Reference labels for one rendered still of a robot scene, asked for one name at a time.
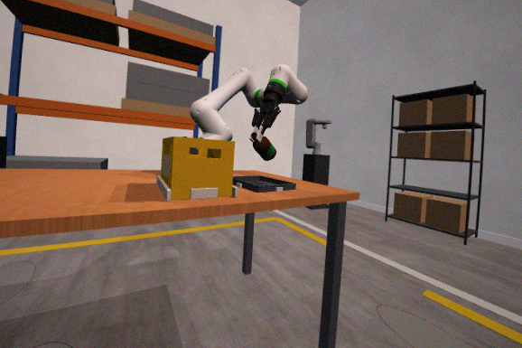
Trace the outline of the yellow crate with dividers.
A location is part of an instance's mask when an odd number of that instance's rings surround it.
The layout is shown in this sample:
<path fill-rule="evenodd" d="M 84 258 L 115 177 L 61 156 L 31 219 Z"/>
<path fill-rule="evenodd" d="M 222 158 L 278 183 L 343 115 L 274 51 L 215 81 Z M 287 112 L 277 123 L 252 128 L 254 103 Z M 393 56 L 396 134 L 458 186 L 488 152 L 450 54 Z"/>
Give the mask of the yellow crate with dividers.
<path fill-rule="evenodd" d="M 190 155 L 190 147 L 199 148 Z M 235 141 L 172 136 L 163 138 L 161 177 L 171 200 L 190 199 L 191 188 L 218 188 L 232 196 Z"/>

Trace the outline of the brown bottle with green label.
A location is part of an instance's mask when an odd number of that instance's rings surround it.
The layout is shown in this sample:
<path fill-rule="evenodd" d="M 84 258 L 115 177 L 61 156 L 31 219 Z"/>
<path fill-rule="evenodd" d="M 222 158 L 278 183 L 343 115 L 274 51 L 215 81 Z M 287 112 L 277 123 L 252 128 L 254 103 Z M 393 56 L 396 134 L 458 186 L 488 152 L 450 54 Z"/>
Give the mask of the brown bottle with green label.
<path fill-rule="evenodd" d="M 267 137 L 263 136 L 261 142 L 258 143 L 258 141 L 256 140 L 256 136 L 256 132 L 253 132 L 251 134 L 251 137 L 255 140 L 253 143 L 254 149 L 265 161 L 272 160 L 276 155 L 276 149 Z"/>

